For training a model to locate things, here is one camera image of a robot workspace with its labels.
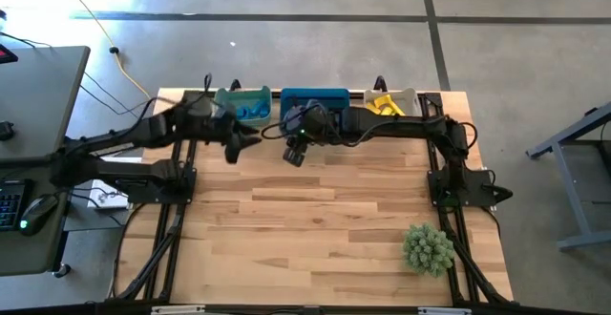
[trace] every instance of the wood plank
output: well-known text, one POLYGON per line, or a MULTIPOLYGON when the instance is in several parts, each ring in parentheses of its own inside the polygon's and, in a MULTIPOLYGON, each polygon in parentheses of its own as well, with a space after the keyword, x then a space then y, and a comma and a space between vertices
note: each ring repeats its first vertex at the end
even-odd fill
MULTIPOLYGON (((179 100, 183 91, 162 89, 159 95, 179 100)), ((441 94, 446 114, 472 122, 466 94, 441 94)), ((160 102, 155 111, 168 106, 160 102)), ((273 120, 279 120, 278 104, 272 107, 273 120)), ((474 133, 468 129, 467 135, 471 141, 474 133)), ((198 144, 196 191, 182 229, 173 303, 451 303, 447 278, 417 276, 403 262, 410 224, 438 226, 424 140, 376 137, 355 148, 313 146, 301 168, 282 160, 284 148, 281 139, 266 141, 229 165, 223 147, 198 144)), ((146 150, 144 160, 171 152, 171 147, 146 150)), ((186 143, 181 158, 185 154, 186 143)), ((477 143, 467 165, 482 166, 477 143)), ((120 254, 119 288, 148 259, 157 219, 158 206, 152 204, 132 220, 120 254)), ((495 222, 477 208, 465 209, 465 220, 474 260, 511 299, 495 222)), ((464 266, 457 262, 456 268, 466 295, 464 266)))

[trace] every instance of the blue container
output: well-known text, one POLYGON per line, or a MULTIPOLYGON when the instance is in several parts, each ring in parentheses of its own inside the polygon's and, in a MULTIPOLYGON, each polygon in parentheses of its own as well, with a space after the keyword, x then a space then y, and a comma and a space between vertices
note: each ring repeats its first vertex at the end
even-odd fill
POLYGON ((347 89, 286 88, 280 92, 280 119, 283 119, 293 106, 305 106, 310 99, 320 101, 331 111, 341 111, 350 106, 350 92, 347 89))
POLYGON ((231 104, 242 124, 261 127, 271 119, 271 90, 263 86, 260 90, 234 91, 219 89, 214 100, 221 105, 231 104))

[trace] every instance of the green plant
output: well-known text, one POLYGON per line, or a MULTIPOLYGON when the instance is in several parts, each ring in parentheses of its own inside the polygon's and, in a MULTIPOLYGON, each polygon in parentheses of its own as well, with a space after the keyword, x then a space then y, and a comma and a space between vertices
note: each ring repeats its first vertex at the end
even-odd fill
POLYGON ((445 232, 428 223, 410 226, 405 234, 403 252, 407 265, 420 275, 428 272, 440 277, 453 264, 452 242, 446 238, 445 232))

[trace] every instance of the desk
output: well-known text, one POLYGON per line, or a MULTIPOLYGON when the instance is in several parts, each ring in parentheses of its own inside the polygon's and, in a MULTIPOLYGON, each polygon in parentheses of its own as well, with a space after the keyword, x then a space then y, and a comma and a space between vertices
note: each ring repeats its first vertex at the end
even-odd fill
MULTIPOLYGON (((0 120, 15 123, 15 137, 0 143, 0 164, 23 169, 23 163, 38 161, 63 142, 78 86, 89 57, 87 47, 15 49, 19 61, 0 65, 0 120)), ((11 169, 0 168, 0 178, 11 169)), ((32 179, 30 200, 53 193, 49 168, 25 169, 10 178, 32 179)), ((63 254, 63 231, 68 200, 65 195, 32 237, 19 232, 0 233, 0 276, 41 273, 58 263, 63 254)))
MULTIPOLYGON (((183 91, 159 95, 178 101, 183 91)), ((465 93, 441 94, 446 114, 472 122, 465 93)), ((156 111, 166 107, 158 103, 156 111)), ((277 109, 273 114, 277 120, 277 109)), ((144 160, 168 158, 171 151, 149 150, 144 160)), ((356 148, 310 147, 301 168, 284 162, 283 151, 283 140, 264 141, 228 165, 221 146, 198 145, 198 181, 182 229, 172 303, 451 304, 447 278, 417 276, 402 261, 410 224, 438 226, 424 140, 378 137, 356 148)), ((481 167, 477 144, 467 164, 481 167)), ((132 220, 120 254, 119 290, 151 254, 158 210, 145 206, 132 220)), ((478 208, 466 208, 465 219, 474 260, 512 299, 495 223, 478 208)), ((457 271, 466 295, 460 262, 457 271)))

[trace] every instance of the concrete floor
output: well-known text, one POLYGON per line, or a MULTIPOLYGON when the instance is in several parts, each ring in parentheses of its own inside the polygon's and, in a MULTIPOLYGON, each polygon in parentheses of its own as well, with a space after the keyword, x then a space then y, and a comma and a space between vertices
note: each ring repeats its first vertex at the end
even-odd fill
MULTIPOLYGON (((425 14, 423 0, 86 0, 99 11, 307 14, 425 14)), ((433 0, 438 15, 609 16, 610 0, 433 0)), ((6 32, 53 45, 88 45, 88 72, 127 105, 143 100, 118 72, 91 20, 70 20, 75 0, 0 0, 6 32)), ((427 24, 104 21, 147 90, 213 87, 368 88, 382 74, 393 89, 438 90, 427 24)), ((611 99, 609 26, 440 25, 453 90, 469 95, 480 149, 498 183, 514 190, 498 207, 516 300, 524 305, 611 313, 611 245, 559 253, 578 233, 552 157, 524 151, 611 99)), ((17 47, 18 43, 3 40, 17 47)), ((84 81, 84 86, 91 86, 84 81)), ((79 94, 69 135, 129 125, 79 94)), ((611 209, 591 214, 605 224, 611 209)), ((0 308, 101 301, 108 290, 116 231, 71 234, 74 272, 0 279, 0 308), (25 297, 33 291, 35 297, 25 297)))

